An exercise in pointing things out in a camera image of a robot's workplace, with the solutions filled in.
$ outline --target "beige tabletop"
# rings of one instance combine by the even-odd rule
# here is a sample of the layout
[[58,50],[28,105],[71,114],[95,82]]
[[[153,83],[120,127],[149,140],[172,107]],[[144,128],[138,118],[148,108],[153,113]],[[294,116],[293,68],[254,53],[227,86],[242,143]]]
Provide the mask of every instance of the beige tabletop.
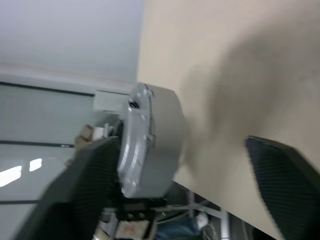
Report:
[[320,7],[300,0],[146,0],[138,80],[187,120],[175,180],[281,239],[244,148],[298,148],[320,169]]

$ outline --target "white wall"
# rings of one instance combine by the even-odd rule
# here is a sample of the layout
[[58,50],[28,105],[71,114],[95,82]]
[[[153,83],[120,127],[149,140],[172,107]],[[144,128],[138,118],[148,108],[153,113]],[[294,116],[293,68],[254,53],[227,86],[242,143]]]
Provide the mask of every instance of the white wall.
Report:
[[2,0],[0,77],[26,66],[134,83],[142,15],[142,0]]

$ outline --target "wooden table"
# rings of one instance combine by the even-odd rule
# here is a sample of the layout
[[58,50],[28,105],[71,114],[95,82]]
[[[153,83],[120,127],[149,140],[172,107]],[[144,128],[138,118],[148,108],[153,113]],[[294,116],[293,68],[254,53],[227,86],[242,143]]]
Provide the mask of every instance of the wooden table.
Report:
[[244,139],[297,147],[320,169],[318,5],[148,0],[144,11],[138,81],[176,91],[187,120],[175,181],[281,239]]

